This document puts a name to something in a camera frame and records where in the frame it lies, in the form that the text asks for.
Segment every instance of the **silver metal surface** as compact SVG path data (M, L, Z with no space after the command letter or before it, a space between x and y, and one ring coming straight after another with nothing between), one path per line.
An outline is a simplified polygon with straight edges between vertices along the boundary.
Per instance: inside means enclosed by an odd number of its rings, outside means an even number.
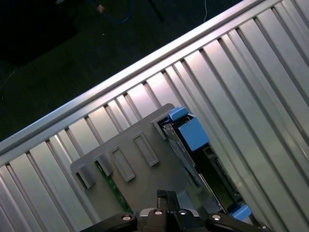
M162 212L161 210L156 210L156 211L154 212L154 214L156 214L156 215L161 215L161 214L163 214L163 212Z
M129 221L131 219L131 216L124 216L123 218L122 218L122 220L124 220L124 221Z
M69 231L27 155L18 157L10 165L47 230Z
M181 215L186 215L186 214L187 214L187 211L184 210L184 209L181 209L181 210L179 210L178 213L180 213Z
M212 215L211 218L213 218L216 221L220 221L221 217L219 215Z
M308 0L244 0L2 141L4 230L18 230L16 220L24 231L67 231L85 212L98 221L94 208L102 209L69 177L70 163L172 103L198 117L258 220L308 231L308 20ZM48 140L51 153L25 155ZM91 201L107 188L96 185ZM110 211L100 215L121 210L103 195ZM60 206L66 198L80 203Z
M148 217L149 215L149 212L154 210L155 208L147 208L147 209L143 209L141 212L140 212L140 217Z

